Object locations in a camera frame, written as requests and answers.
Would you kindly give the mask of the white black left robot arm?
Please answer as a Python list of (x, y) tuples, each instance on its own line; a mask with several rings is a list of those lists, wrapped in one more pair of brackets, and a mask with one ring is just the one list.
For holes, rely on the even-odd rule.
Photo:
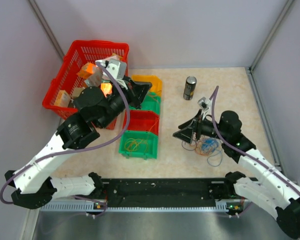
[(5, 173), (7, 184), (15, 188), (11, 194), (13, 205), (33, 210), (54, 199), (72, 196), (97, 199), (103, 194), (104, 184), (95, 172), (64, 178), (51, 174), (99, 138), (97, 129), (106, 128), (129, 107), (141, 107), (152, 84), (135, 82), (127, 76), (123, 82), (126, 87), (113, 88), (109, 95), (104, 95), (98, 86), (85, 88), (74, 99), (78, 111), (57, 128), (45, 147), (22, 169)]

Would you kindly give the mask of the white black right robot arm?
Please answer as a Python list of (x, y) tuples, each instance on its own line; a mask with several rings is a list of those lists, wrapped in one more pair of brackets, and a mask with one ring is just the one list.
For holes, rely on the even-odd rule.
[(173, 137), (188, 144), (201, 136), (219, 139), (224, 153), (257, 178), (253, 182), (241, 172), (226, 174), (223, 192), (229, 198), (244, 197), (271, 215), (290, 238), (300, 238), (300, 186), (272, 165), (241, 131), (237, 113), (226, 110), (219, 122), (208, 120), (199, 110), (192, 119), (178, 126)]

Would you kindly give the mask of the green plastic bin upper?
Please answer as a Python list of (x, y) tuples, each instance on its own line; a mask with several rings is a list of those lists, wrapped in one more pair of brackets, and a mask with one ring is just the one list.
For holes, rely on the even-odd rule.
[(147, 94), (143, 102), (141, 103), (141, 108), (138, 111), (151, 111), (157, 115), (161, 114), (161, 97), (156, 94)]

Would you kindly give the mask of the green plastic bin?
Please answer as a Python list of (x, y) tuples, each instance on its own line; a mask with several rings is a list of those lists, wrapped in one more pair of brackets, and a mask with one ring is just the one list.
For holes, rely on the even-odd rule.
[(157, 115), (161, 114), (161, 97), (156, 94), (147, 94), (143, 102), (141, 103), (141, 108), (138, 111), (151, 111)]
[(157, 159), (159, 138), (152, 132), (127, 130), (118, 152), (126, 158)]

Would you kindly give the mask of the yellow plastic bin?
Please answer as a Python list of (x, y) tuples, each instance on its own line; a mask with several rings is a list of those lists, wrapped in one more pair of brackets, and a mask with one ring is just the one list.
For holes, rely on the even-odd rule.
[(152, 84), (151, 93), (156, 94), (157, 96), (162, 96), (163, 82), (156, 75), (132, 75), (132, 80), (135, 82), (149, 82)]

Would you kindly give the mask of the bright orange box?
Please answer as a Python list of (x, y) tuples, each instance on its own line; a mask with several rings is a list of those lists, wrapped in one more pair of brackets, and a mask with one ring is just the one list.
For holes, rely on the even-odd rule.
[(110, 96), (112, 94), (113, 85), (110, 82), (103, 82), (100, 84), (100, 89), (103, 92), (104, 96)]

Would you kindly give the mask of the red plastic bin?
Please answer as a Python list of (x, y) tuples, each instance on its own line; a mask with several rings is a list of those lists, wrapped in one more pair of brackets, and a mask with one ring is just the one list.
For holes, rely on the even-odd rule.
[(130, 110), (128, 131), (151, 132), (159, 135), (160, 116), (153, 111)]

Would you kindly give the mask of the dark drink can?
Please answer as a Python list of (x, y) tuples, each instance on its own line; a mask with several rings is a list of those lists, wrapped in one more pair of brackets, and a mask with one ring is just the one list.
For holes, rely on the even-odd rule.
[(194, 76), (188, 76), (186, 78), (185, 87), (183, 91), (183, 98), (185, 100), (191, 100), (193, 98), (196, 85), (197, 85), (197, 79)]

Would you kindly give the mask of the green plastic bin lower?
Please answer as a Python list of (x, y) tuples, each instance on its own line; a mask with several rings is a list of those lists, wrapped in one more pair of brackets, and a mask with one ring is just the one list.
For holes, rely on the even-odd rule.
[(152, 132), (127, 130), (118, 152), (126, 158), (157, 159), (159, 138)]

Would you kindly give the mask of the brown cardboard box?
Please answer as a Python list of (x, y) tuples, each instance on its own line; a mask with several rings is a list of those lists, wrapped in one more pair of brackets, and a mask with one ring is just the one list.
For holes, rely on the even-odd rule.
[(74, 100), (80, 96), (81, 92), (84, 90), (84, 87), (75, 87), (71, 94), (71, 99)]

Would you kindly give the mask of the yellow box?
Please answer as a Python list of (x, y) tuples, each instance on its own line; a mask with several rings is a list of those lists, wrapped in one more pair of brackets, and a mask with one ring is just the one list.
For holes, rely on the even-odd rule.
[(71, 96), (65, 90), (60, 90), (54, 101), (54, 106), (67, 108), (69, 106), (70, 101)]

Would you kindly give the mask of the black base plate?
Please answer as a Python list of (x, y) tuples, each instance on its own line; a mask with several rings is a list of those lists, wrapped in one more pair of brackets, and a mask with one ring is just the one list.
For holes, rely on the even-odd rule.
[(214, 207), (241, 198), (225, 178), (105, 178), (103, 184), (98, 198), (114, 208)]

